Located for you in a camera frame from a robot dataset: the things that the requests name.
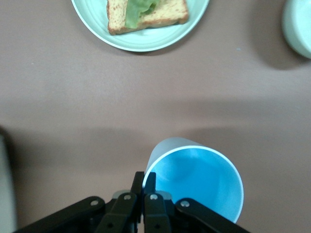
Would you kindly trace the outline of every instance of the green lettuce leaf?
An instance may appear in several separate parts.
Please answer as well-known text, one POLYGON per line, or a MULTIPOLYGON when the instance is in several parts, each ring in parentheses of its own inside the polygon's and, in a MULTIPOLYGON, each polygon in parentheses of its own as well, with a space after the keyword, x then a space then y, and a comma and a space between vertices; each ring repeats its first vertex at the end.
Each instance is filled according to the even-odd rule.
POLYGON ((125 26, 137 28, 139 18, 142 15, 152 13, 160 0, 128 0, 125 14, 125 26))

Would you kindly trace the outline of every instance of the bread slice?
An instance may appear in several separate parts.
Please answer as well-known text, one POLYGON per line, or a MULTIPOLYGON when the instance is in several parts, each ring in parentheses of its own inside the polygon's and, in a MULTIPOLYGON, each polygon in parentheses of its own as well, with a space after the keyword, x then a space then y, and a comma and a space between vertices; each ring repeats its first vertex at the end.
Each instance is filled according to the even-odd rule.
POLYGON ((158 28, 175 23, 183 24, 189 18, 186 0, 160 0, 154 11, 149 15, 143 15, 136 29, 125 27, 125 13, 127 0, 108 0, 107 16, 108 31, 111 35, 128 33, 145 28, 158 28))

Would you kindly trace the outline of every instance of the sandwich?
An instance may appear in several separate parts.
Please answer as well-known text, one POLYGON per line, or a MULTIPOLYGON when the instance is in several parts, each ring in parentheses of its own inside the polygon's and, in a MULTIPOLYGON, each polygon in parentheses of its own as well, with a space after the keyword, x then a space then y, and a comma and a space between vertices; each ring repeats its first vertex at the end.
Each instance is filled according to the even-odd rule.
POLYGON ((107 0, 111 35, 186 23, 186 0, 107 0))

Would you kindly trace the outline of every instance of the paper cup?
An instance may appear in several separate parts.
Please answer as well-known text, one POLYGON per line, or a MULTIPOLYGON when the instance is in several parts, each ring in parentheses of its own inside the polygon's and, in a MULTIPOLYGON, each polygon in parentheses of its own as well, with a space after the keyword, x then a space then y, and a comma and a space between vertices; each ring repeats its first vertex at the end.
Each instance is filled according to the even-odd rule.
POLYGON ((171 194, 173 202, 192 198, 236 223, 243 206, 243 184, 223 154, 181 137, 165 139, 151 153, 143 187, 156 173, 156 190, 171 194))

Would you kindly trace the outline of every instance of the brown table surface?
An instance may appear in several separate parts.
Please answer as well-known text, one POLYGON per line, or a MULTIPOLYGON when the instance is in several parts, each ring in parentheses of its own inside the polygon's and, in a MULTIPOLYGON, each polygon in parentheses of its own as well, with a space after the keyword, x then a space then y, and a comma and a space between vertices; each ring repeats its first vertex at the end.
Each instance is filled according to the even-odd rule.
POLYGON ((70 0, 2 0, 0 125, 16 149, 19 226, 110 200, 180 136, 236 165, 239 225, 310 232, 311 61, 282 36, 284 2, 211 0, 181 41, 133 53, 93 35, 70 0))

